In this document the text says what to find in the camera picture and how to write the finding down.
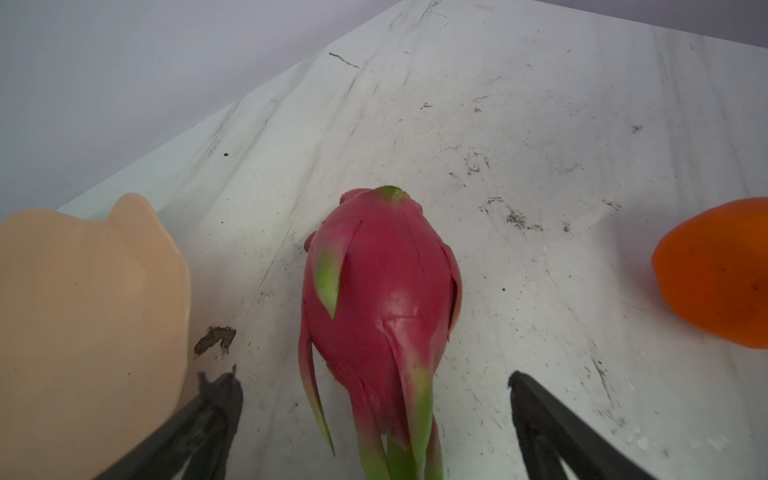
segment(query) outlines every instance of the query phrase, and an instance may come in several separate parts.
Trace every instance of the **peach-colored bowl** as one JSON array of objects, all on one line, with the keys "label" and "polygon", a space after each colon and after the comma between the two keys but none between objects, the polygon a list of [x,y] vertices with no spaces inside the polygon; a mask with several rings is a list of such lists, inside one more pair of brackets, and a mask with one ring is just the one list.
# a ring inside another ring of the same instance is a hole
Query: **peach-colored bowl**
[{"label": "peach-colored bowl", "polygon": [[187,370],[187,262],[152,206],[0,225],[0,478],[95,477],[175,410]]}]

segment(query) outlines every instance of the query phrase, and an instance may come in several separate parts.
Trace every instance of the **dragon fruit scale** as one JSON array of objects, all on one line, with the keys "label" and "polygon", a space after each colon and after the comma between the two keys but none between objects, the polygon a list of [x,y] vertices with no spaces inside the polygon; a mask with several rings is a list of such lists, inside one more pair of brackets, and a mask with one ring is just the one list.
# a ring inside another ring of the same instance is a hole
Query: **dragon fruit scale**
[{"label": "dragon fruit scale", "polygon": [[331,450],[313,344],[349,392],[368,480],[442,478],[432,377],[462,303],[453,252],[397,187],[342,195],[304,248],[299,365]]}]

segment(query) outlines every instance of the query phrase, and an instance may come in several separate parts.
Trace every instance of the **persimmon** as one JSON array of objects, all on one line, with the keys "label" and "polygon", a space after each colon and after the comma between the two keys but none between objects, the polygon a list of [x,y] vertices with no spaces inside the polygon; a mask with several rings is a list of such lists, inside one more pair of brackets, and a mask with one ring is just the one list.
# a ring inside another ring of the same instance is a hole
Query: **persimmon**
[{"label": "persimmon", "polygon": [[667,304],[698,328],[768,348],[768,197],[736,200],[669,232],[652,259]]}]

